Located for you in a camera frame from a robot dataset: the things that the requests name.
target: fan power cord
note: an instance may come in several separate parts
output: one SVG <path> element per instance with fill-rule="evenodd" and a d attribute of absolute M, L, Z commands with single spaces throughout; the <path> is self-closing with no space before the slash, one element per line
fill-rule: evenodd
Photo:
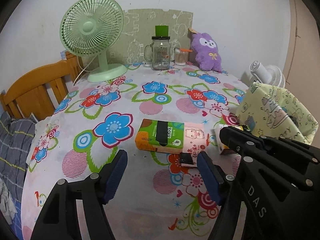
<path fill-rule="evenodd" d="M 89 67 L 89 65 L 93 62 L 93 60 L 94 60 L 96 57 L 97 57 L 97 56 L 93 57 L 92 60 L 85 66 L 85 68 L 82 68 L 81 65 L 80 65 L 80 62 L 79 62 L 79 56 L 77 56 L 78 66 L 79 66 L 79 68 L 82 69 L 82 71 L 81 71 L 80 74 L 76 77 L 75 81 L 73 82 L 73 86 L 76 84 L 78 78 L 81 76 L 81 74 L 82 74 L 84 71 L 86 71 L 86 72 L 91 72 L 91 71 L 94 70 L 94 69 L 93 69 L 93 70 L 89 70 L 89 71 L 88 71 L 88 70 L 86 70 L 86 68 Z"/>

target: fan stand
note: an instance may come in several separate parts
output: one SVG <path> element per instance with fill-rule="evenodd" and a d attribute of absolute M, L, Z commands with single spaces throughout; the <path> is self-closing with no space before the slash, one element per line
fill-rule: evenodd
<path fill-rule="evenodd" d="M 96 83 L 111 80 L 122 76 L 127 72 L 127 68 L 122 64 L 108 64 L 106 52 L 102 52 L 98 55 L 99 67 L 90 72 L 88 76 L 88 82 Z"/>

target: glass mason jar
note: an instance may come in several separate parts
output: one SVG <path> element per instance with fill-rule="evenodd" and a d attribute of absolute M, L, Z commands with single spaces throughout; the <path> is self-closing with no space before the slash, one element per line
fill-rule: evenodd
<path fill-rule="evenodd" d="M 166 70 L 170 67 L 171 45 L 170 37 L 160 36 L 152 37 L 152 43 L 144 49 L 144 58 L 147 62 L 151 62 L 154 70 Z"/>

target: jar handle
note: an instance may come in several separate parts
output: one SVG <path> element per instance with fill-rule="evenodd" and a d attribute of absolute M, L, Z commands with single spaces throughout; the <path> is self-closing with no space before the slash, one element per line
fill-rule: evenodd
<path fill-rule="evenodd" d="M 151 44 L 145 46 L 144 48 L 144 59 L 146 62 L 152 62 L 152 49 L 151 49 Z"/>

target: white cloth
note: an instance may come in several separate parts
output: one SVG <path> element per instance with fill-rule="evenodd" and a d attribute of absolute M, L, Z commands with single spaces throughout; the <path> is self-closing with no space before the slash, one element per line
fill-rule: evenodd
<path fill-rule="evenodd" d="M 0 210 L 9 225 L 12 225 L 12 219 L 17 213 L 10 192 L 4 181 L 0 178 Z"/>

